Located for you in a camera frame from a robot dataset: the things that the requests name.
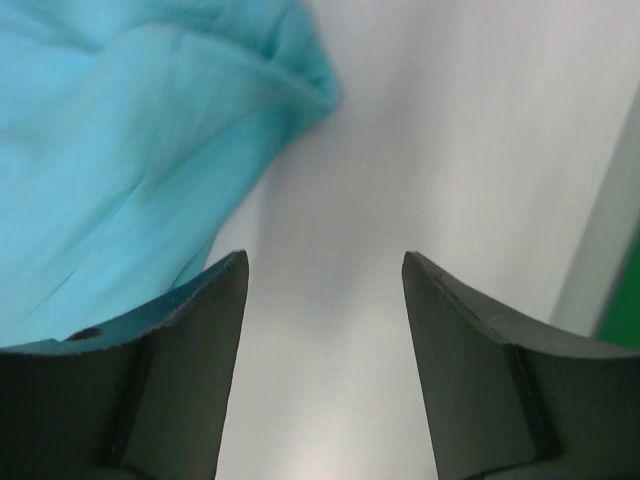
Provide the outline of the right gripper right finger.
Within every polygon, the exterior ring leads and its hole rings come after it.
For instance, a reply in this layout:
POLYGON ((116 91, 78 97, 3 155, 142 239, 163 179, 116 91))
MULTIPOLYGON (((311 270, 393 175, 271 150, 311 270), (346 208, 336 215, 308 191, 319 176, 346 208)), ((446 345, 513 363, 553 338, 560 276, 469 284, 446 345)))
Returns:
POLYGON ((639 354, 535 320, 416 252, 402 279, 442 479, 635 479, 639 354))

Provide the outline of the light blue t shirt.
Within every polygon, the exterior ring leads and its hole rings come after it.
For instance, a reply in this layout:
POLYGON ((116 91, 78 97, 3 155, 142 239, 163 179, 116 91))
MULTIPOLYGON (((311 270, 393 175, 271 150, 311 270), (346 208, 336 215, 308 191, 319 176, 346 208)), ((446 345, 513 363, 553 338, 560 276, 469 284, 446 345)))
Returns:
POLYGON ((302 1, 1 5, 1 343, 62 341, 194 278, 338 101, 302 1))

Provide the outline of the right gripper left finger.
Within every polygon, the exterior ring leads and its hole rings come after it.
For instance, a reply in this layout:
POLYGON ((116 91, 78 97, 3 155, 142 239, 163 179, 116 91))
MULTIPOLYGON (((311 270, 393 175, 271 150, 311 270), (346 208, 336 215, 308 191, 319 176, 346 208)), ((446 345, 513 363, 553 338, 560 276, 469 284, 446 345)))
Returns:
POLYGON ((212 479, 249 280, 235 251, 62 341, 1 352, 5 479, 212 479))

